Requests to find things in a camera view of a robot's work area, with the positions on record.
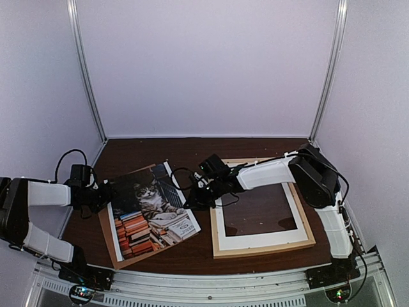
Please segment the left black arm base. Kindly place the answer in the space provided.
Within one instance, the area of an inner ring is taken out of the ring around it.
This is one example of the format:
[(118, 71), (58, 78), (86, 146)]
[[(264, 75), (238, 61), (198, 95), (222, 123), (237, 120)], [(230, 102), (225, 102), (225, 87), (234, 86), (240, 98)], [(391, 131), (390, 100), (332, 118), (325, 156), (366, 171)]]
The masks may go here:
[(58, 277), (65, 281), (84, 285), (98, 291), (110, 290), (114, 271), (90, 266), (79, 246), (73, 247), (72, 259), (68, 262), (56, 261), (60, 266)]

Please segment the books photo print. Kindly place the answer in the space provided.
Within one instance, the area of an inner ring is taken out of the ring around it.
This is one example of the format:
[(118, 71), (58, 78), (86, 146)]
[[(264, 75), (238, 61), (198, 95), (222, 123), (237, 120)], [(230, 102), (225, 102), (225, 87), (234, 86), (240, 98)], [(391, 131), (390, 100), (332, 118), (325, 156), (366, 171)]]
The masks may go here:
[(140, 261), (175, 246), (201, 228), (165, 161), (108, 181), (107, 206), (114, 261)]

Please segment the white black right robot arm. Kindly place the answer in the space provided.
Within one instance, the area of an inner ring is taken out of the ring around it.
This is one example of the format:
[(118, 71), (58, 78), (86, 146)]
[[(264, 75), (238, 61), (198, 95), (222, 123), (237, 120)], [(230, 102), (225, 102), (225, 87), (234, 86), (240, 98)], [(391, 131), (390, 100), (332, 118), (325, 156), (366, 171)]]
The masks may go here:
[(356, 252), (350, 218), (341, 192), (342, 174), (310, 143), (298, 150), (261, 162), (228, 166), (213, 154), (203, 161), (200, 173), (190, 175), (185, 209), (205, 210), (216, 206), (225, 194), (283, 182), (297, 185), (304, 201), (319, 215), (330, 244), (331, 262), (327, 275), (339, 283), (352, 272)]

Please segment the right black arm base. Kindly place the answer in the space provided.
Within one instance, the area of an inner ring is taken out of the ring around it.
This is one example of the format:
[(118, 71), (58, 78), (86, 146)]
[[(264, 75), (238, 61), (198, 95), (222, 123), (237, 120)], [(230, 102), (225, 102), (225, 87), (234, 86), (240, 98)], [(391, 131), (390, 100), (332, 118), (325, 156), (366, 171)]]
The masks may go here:
[(348, 258), (331, 257), (329, 265), (308, 269), (305, 272), (310, 289), (327, 287), (338, 283), (346, 283), (360, 276), (357, 267), (357, 253), (352, 251)]

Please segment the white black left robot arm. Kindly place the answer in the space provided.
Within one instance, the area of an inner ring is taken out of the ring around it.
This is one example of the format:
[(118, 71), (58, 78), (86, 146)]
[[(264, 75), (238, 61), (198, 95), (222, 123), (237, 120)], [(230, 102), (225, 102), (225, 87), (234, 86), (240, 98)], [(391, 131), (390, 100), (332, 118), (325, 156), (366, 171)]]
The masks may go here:
[(70, 178), (63, 184), (32, 178), (1, 178), (1, 240), (11, 246), (45, 256), (59, 264), (68, 264), (66, 271), (78, 284), (92, 277), (82, 248), (63, 241), (35, 226), (29, 218), (30, 207), (87, 206), (97, 214), (114, 198), (115, 192), (106, 180), (98, 184), (91, 166), (74, 164)]

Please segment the clear acrylic sheet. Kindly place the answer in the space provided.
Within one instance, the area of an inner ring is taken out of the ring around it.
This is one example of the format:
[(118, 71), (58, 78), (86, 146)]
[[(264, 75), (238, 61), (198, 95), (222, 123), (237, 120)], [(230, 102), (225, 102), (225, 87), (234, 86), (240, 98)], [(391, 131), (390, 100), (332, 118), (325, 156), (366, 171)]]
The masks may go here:
[(238, 194), (237, 202), (222, 197), (226, 236), (259, 235), (296, 230), (291, 207), (281, 184), (267, 185)]

